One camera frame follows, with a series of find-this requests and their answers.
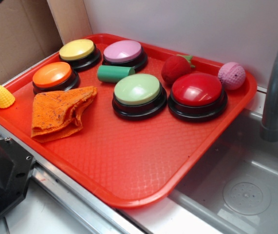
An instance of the pink yarn ball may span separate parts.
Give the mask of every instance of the pink yarn ball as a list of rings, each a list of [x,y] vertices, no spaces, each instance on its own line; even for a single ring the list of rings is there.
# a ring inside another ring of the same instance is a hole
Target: pink yarn ball
[[[218,78],[224,89],[235,90],[245,82],[246,72],[238,63],[228,62],[219,70]]]

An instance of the orange towel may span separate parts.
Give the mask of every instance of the orange towel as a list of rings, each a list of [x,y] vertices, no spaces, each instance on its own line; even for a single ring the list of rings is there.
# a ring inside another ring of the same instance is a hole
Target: orange towel
[[[33,102],[31,138],[43,143],[80,131],[81,115],[96,94],[97,88],[93,86],[37,94]]]

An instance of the red tray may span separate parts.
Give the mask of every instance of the red tray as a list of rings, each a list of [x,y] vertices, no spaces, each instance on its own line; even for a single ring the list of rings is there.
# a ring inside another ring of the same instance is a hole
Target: red tray
[[[91,39],[103,54],[110,44],[125,38],[97,34]],[[140,71],[156,76],[169,95],[170,87],[161,78],[164,61],[175,51],[141,43],[148,65]],[[167,196],[182,177],[243,110],[257,90],[254,77],[246,72],[244,85],[227,91],[226,111],[218,118],[191,123],[176,119],[166,107],[157,116],[143,121],[117,117],[111,105],[114,84],[97,79],[100,63],[80,72],[80,87],[93,85],[98,94],[83,116],[80,132],[47,143],[30,138],[32,77],[40,67],[59,61],[58,53],[6,85],[16,97],[13,106],[0,109],[0,124],[39,154],[108,205],[140,207]],[[223,65],[193,57],[195,72],[217,75]]]

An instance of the orange button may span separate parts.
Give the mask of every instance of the orange button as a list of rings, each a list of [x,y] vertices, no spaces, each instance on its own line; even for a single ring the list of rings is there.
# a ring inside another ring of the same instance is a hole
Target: orange button
[[[36,71],[33,82],[38,88],[50,88],[65,81],[71,73],[72,68],[68,63],[53,62]]]

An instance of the yellow corn toy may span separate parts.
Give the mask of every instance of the yellow corn toy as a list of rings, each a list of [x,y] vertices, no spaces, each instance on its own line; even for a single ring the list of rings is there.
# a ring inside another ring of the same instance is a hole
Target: yellow corn toy
[[[0,108],[8,108],[16,98],[3,86],[0,85]]]

